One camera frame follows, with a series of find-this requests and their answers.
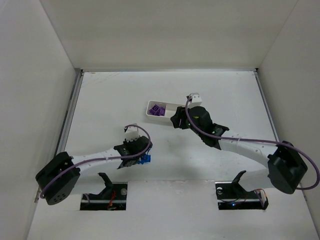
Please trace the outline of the purple lego brick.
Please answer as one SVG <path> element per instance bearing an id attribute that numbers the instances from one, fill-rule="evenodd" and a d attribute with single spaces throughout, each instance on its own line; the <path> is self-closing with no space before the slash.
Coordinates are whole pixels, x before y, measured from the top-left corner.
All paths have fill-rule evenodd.
<path id="1" fill-rule="evenodd" d="M 160 116 L 162 113 L 162 108 L 160 106 L 158 106 L 157 104 L 155 104 L 153 107 L 151 107 L 148 110 L 148 113 L 152 116 Z"/>

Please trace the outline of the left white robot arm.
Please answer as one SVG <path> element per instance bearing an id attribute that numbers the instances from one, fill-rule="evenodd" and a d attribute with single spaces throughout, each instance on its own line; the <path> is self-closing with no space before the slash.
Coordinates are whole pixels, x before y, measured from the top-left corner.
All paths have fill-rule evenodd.
<path id="1" fill-rule="evenodd" d="M 111 198 L 116 191 L 107 171 L 148 162 L 152 146 L 150 138 L 142 135 L 89 155 L 71 156 L 66 151 L 60 152 L 35 176 L 39 198 L 50 206 L 77 194 L 84 195 L 88 201 Z"/>

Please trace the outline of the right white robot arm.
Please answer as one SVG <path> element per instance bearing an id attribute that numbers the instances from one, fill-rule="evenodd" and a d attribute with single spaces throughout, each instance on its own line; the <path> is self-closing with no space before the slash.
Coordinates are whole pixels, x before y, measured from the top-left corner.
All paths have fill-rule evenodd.
<path id="1" fill-rule="evenodd" d="M 170 118 L 175 129 L 190 129 L 211 148 L 236 153 L 261 165 L 262 170 L 242 170 L 233 180 L 247 192 L 275 188 L 293 194 L 308 170 L 301 156 L 289 142 L 247 142 L 228 127 L 213 123 L 209 112 L 202 106 L 185 109 L 179 106 Z"/>

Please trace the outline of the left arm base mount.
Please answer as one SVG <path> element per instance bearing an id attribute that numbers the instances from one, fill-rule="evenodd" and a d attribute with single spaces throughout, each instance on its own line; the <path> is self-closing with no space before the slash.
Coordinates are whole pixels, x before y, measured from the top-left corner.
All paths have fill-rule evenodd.
<path id="1" fill-rule="evenodd" d="M 127 182 L 112 182 L 105 173 L 99 173 L 103 189 L 97 193 L 85 193 L 81 197 L 81 211 L 125 211 L 127 208 Z"/>

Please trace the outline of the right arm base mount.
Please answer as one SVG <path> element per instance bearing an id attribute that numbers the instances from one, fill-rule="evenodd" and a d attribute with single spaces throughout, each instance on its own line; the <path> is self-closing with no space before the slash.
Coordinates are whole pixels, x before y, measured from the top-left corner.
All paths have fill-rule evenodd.
<path id="1" fill-rule="evenodd" d="M 245 170 L 236 175 L 232 181 L 216 181 L 215 194 L 217 206 L 222 210 L 263 210 L 269 206 L 269 200 L 264 189 L 258 188 L 246 191 L 240 184 Z"/>

